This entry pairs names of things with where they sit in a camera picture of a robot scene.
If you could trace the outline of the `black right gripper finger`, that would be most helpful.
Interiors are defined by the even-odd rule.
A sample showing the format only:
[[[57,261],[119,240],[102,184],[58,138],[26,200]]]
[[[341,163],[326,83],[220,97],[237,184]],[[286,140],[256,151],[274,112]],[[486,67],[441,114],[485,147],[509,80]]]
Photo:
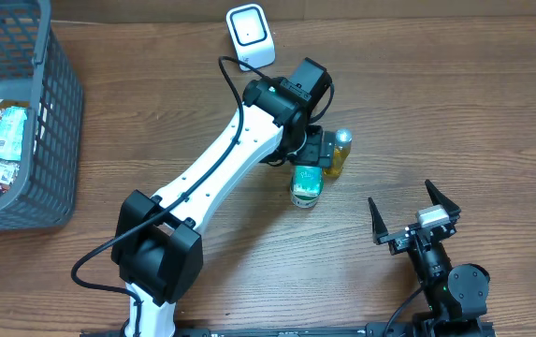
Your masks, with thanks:
[[[373,200],[373,198],[368,198],[369,211],[371,215],[371,228],[372,228],[372,239],[376,244],[382,244],[383,238],[388,235],[387,227],[384,223],[383,218]]]
[[[460,217],[460,207],[445,194],[443,194],[431,180],[425,180],[425,186],[430,200],[434,206],[442,206],[450,218]]]

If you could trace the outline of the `yellow liquid bottle grey cap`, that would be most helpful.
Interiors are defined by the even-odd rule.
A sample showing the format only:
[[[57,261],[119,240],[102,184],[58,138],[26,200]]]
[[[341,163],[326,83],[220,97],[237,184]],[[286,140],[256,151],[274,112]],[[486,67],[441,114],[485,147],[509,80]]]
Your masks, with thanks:
[[[343,170],[343,164],[351,152],[352,132],[348,128],[341,128],[336,132],[335,147],[332,165],[324,168],[323,173],[327,177],[339,177]]]

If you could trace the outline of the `green lid white jar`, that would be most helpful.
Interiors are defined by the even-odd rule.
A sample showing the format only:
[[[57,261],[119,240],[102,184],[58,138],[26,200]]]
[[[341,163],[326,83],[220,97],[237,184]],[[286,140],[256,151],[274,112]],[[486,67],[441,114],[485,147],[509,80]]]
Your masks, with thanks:
[[[301,196],[296,196],[293,194],[292,192],[292,178],[291,178],[291,182],[290,182],[290,195],[291,195],[291,200],[292,202],[299,208],[311,208],[313,207],[319,197],[318,198],[304,198],[304,197],[301,197]]]

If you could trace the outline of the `Kleenex tissue pack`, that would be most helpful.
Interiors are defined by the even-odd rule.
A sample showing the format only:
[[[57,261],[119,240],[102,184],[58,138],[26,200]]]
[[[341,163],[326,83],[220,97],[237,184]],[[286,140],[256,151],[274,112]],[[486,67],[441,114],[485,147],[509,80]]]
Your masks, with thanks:
[[[296,166],[292,192],[304,198],[318,198],[323,190],[323,172],[318,167]]]

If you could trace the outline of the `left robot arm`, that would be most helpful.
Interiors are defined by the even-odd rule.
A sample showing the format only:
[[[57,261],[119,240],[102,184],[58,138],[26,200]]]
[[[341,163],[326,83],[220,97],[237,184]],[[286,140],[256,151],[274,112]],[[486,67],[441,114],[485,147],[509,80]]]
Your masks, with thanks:
[[[229,126],[176,180],[123,202],[110,257],[130,295],[122,336],[172,336],[176,302],[203,266],[202,234],[215,211],[258,164],[326,168],[334,135],[312,111],[334,84],[304,59],[290,78],[260,75],[235,95]]]

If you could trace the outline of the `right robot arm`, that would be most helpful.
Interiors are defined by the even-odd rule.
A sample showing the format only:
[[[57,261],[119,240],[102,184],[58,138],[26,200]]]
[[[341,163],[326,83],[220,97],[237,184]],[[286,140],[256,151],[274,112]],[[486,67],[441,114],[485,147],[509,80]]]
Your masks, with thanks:
[[[432,205],[416,213],[416,222],[390,233],[372,198],[372,238],[391,255],[406,253],[419,287],[387,322],[366,325],[368,336],[495,337],[487,313],[490,275],[477,264],[454,266],[442,241],[456,234],[461,209],[432,181],[425,186]]]

